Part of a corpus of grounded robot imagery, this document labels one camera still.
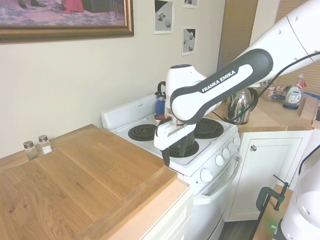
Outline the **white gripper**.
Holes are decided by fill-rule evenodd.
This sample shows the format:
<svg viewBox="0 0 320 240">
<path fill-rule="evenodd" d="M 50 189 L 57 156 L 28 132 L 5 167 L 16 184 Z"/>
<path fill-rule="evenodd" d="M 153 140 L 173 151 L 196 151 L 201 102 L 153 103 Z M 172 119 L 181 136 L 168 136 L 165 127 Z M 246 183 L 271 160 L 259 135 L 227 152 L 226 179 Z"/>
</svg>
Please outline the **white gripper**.
<svg viewBox="0 0 320 240">
<path fill-rule="evenodd" d="M 190 145 L 190 138 L 187 136 L 196 128 L 195 124 L 178 126 L 171 121 L 159 124 L 154 135 L 154 146 L 161 150 L 164 164 L 170 166 L 170 146 L 180 140 L 179 155 L 184 156 Z"/>
</svg>

